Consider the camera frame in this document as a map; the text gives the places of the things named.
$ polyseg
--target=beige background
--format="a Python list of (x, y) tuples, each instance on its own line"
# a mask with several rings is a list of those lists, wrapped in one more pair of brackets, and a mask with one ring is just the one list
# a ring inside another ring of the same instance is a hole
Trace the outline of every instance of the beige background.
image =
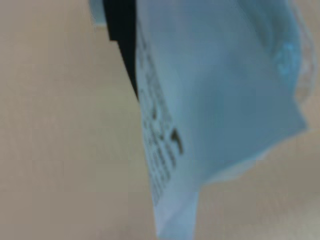
[[(87, 1), (2, 0), (0, 73), (0, 239), (155, 240), (139, 105)], [(319, 84), (303, 112), (309, 133), (202, 191), (197, 240), (320, 238)]]

